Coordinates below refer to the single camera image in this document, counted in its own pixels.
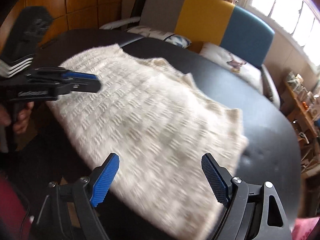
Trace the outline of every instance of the sofa armrest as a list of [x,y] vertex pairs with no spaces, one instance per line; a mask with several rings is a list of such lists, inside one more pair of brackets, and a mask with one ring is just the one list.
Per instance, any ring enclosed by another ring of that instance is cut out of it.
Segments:
[[137,17],[132,17],[132,18],[128,18],[128,19],[123,19],[123,20],[107,23],[105,25],[102,25],[100,27],[100,29],[102,29],[102,30],[112,30],[112,29],[116,29],[116,28],[122,27],[124,25],[127,25],[129,23],[137,23],[139,21],[140,21],[140,17],[138,17],[138,16]]
[[263,82],[263,94],[275,105],[277,109],[280,109],[280,97],[276,86],[270,76],[266,66],[261,66],[262,82]]

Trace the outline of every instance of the window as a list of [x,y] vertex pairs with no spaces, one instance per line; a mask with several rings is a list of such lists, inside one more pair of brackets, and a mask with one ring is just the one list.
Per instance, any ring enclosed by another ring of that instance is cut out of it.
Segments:
[[320,68],[320,23],[303,0],[247,0],[246,9],[284,34]]

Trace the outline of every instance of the patterned pillow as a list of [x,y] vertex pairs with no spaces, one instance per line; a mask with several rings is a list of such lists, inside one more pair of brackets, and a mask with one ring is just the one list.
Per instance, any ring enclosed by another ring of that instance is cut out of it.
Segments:
[[186,37],[171,32],[159,31],[146,26],[135,26],[128,29],[127,32],[140,34],[144,37],[155,38],[161,41],[166,41],[184,49],[191,45],[191,41]]

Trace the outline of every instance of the white stripes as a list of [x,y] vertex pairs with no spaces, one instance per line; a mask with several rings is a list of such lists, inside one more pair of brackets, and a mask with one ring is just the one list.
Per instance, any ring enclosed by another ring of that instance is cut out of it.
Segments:
[[5,63],[0,59],[0,76],[3,76],[5,78],[12,77],[16,73],[30,66],[32,60],[33,60],[33,57],[27,58],[14,66],[9,66],[7,63]]

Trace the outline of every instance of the blue cushion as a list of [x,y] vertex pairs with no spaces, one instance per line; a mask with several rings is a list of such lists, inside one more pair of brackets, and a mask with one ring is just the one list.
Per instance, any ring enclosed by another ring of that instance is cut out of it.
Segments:
[[260,68],[274,35],[260,18],[235,6],[220,46]]

